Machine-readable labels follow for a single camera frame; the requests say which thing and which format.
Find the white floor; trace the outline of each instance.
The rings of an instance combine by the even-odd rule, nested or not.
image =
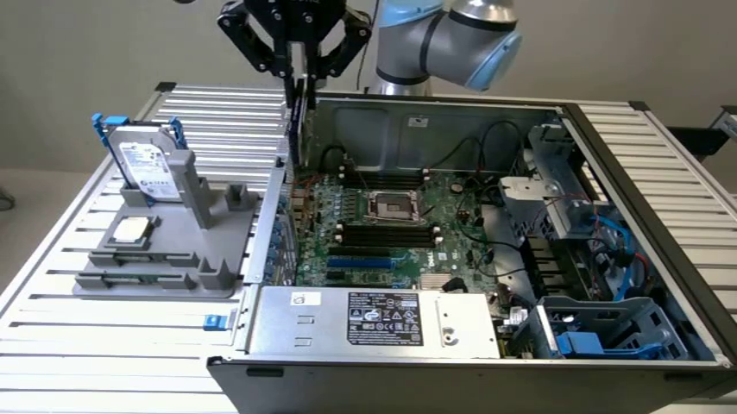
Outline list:
[[[90,174],[0,169],[0,186],[14,197],[14,208],[0,211],[0,292]]]

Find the warning label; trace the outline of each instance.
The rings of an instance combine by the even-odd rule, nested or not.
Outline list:
[[[416,293],[347,294],[347,341],[351,345],[423,345]]]

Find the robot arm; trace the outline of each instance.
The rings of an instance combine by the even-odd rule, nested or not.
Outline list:
[[[486,91],[515,56],[512,0],[384,0],[371,92],[430,95],[430,76]]]
[[[372,93],[430,95],[430,76],[484,91],[504,73],[522,40],[512,0],[456,0],[448,11],[442,9],[442,0],[376,1],[382,2],[382,18]],[[224,34],[253,68],[283,80],[289,108],[296,100],[291,43],[304,45],[304,98],[312,109],[316,81],[343,73],[371,38],[370,16],[345,2],[240,0],[221,8],[217,24]],[[257,37],[251,17],[272,37],[272,48]],[[321,55],[320,43],[337,21],[343,21],[345,37]]]

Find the cpu socket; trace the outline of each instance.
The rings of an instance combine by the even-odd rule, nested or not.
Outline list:
[[[368,193],[368,216],[404,222],[419,221],[416,192],[372,191]]]

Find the open computer chassis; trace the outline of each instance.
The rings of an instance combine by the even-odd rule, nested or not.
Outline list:
[[[240,410],[647,412],[731,389],[733,320],[576,104],[324,93],[292,122],[288,236],[208,361]]]

